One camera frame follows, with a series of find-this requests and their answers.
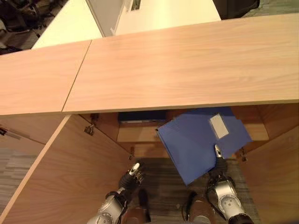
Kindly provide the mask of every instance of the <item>robotic finger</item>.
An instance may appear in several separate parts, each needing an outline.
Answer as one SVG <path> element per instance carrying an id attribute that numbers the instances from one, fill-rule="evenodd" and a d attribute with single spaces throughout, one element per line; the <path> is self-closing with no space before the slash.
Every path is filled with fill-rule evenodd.
<path id="1" fill-rule="evenodd" d="M 142 164 L 137 162 L 128 170 L 119 181 L 119 189 L 106 195 L 105 202 L 101 205 L 95 217 L 87 224 L 120 224 L 121 216 L 126 212 L 132 200 L 133 192 L 143 180 Z"/>
<path id="2" fill-rule="evenodd" d="M 227 162 L 221 154 L 220 148 L 215 145 L 216 165 L 209 171 L 210 180 L 206 190 L 206 197 L 217 213 L 226 219 L 229 224 L 253 224 L 235 191 L 235 183 L 227 177 Z M 218 198 L 217 209 L 209 200 L 209 192 L 214 191 Z"/>

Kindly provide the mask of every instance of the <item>black bag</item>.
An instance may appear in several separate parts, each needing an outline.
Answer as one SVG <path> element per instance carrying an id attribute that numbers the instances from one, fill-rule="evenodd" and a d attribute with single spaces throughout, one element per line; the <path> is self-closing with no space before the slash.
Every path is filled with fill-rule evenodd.
<path id="1" fill-rule="evenodd" d="M 258 8 L 260 0 L 213 0 L 222 20 L 240 18 Z"/>

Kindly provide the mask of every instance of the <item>desk top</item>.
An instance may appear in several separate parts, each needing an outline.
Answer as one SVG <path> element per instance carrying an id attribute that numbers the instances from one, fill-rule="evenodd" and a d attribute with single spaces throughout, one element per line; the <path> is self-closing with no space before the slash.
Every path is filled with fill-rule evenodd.
<path id="1" fill-rule="evenodd" d="M 93 40 L 63 111 L 298 102 L 298 15 Z"/>
<path id="2" fill-rule="evenodd" d="M 298 102 L 298 22 L 241 18 L 4 55 L 0 115 Z"/>

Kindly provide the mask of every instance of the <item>black wire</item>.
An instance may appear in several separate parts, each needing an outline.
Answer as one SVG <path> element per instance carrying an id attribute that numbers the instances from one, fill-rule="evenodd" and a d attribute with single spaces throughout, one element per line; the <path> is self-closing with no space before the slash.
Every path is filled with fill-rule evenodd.
<path id="1" fill-rule="evenodd" d="M 187 202 L 185 202 L 185 203 L 182 205 L 182 209 L 181 209 L 181 212 L 182 212 L 182 218 L 183 218 L 184 222 L 186 222 L 186 219 L 185 219 L 185 216 L 184 216 L 184 207 L 186 206 L 186 203 L 187 203 Z"/>
<path id="2" fill-rule="evenodd" d="M 214 188 L 212 186 L 209 186 L 209 184 L 210 184 L 210 182 L 208 183 L 208 185 L 206 187 L 206 200 L 209 202 L 209 204 L 212 206 L 212 208 L 218 213 L 218 215 L 226 221 L 226 218 L 224 217 L 223 213 L 218 208 L 216 208 L 216 206 L 213 205 L 213 203 L 210 201 L 209 193 L 211 191 L 214 191 Z"/>

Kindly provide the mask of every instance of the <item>cable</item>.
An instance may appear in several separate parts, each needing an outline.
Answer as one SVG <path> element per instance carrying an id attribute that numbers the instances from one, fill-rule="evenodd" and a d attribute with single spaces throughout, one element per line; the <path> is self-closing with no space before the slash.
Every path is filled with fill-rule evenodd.
<path id="1" fill-rule="evenodd" d="M 208 184 L 206 186 L 206 200 L 209 202 L 209 204 L 212 206 L 212 208 L 218 213 L 218 215 L 226 221 L 226 218 L 224 217 L 223 213 L 218 208 L 216 208 L 216 206 L 210 201 L 210 192 L 211 191 L 215 192 L 213 186 L 218 181 L 219 181 L 219 179 L 217 179 L 215 183 L 212 183 L 211 181 L 208 182 Z"/>

